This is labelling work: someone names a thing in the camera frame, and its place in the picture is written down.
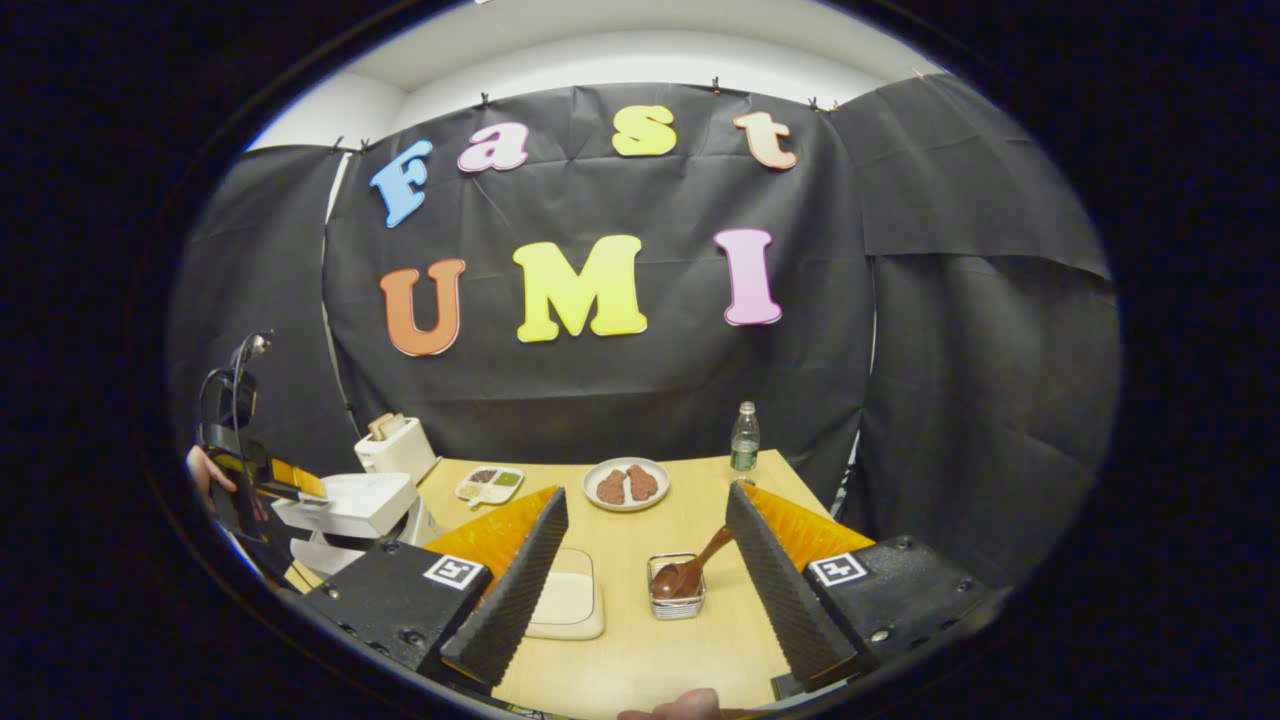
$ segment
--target human hand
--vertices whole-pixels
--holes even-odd
[[[200,497],[205,498],[210,510],[215,510],[214,497],[209,492],[212,482],[216,480],[227,492],[236,492],[236,483],[227,478],[218,462],[214,462],[198,445],[193,445],[191,452],[187,454],[187,471],[191,473],[191,479],[195,480]],[[257,496],[253,496],[253,516],[264,523],[268,519],[266,509],[262,507],[262,501]]]
[[[750,716],[751,712],[748,710],[721,710],[719,694],[712,688],[689,691],[675,702],[654,707],[653,712],[643,710],[618,712],[618,720],[739,720]]]

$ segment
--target white wall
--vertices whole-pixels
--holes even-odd
[[[791,47],[703,32],[611,32],[549,42],[467,67],[411,94],[397,132],[461,108],[573,85],[666,82],[749,90],[823,108],[884,85],[879,78]]]
[[[408,94],[383,81],[343,72],[303,95],[250,145],[333,145],[360,147],[361,138],[380,140],[392,127]]]
[[[819,105],[869,92],[884,79],[818,55],[758,40],[701,32],[588,35],[538,45],[466,67],[404,92],[342,72],[282,114],[251,149],[273,145],[360,147],[431,118],[490,100],[575,85],[668,82],[746,90]]]

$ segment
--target black fabric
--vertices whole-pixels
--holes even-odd
[[[678,142],[664,156],[623,158],[613,115],[664,105]],[[791,128],[795,168],[771,170],[733,118],[753,110]],[[465,176],[457,158],[479,128],[520,122],[529,159]],[[387,228],[370,178],[420,138],[434,149],[424,204]],[[852,184],[826,117],[759,95],[667,85],[562,88],[434,119],[372,145],[347,169],[328,225],[325,302],[357,420],[422,418],[444,456],[513,462],[662,460],[728,452],[739,402],[754,400],[764,447],[777,447],[822,501],[833,497],[852,443],[870,350],[870,282]],[[713,236],[771,233],[767,263],[782,319],[732,327],[730,274]],[[557,243],[580,270],[596,240],[632,234],[641,334],[525,345],[524,270],[512,252]],[[428,357],[387,334],[379,279],[417,269],[413,311],[436,318],[426,268],[461,258],[461,332]],[[552,319],[558,322],[553,313]]]
[[[1032,255],[1111,278],[1048,155],[963,81],[888,85],[831,123],[854,165],[868,255]]]
[[[275,329],[247,366],[256,414],[244,432],[317,475],[362,471],[320,314],[324,213],[340,155],[317,147],[246,154],[210,200],[174,283],[166,378],[180,447],[195,438],[196,393],[252,332]]]
[[[1019,582],[1094,483],[1120,383],[1110,283],[1037,258],[872,261],[876,359],[850,523]]]

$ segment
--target small metal container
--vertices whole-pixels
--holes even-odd
[[[671,564],[689,562],[690,560],[698,557],[692,552],[668,552],[666,555],[654,555],[649,559],[649,582],[645,583],[645,592],[649,593],[649,610],[653,611],[653,616],[659,620],[681,620],[684,618],[692,618],[703,609],[703,602],[707,601],[707,573],[703,573],[701,580],[698,583],[698,594],[692,597],[680,597],[672,600],[655,600],[653,593],[648,588],[653,588],[653,578]]]

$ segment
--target ceiling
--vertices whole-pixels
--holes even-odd
[[[814,0],[467,1],[346,69],[412,92],[499,55],[582,35],[699,31],[804,50],[887,82],[945,72],[842,10]]]

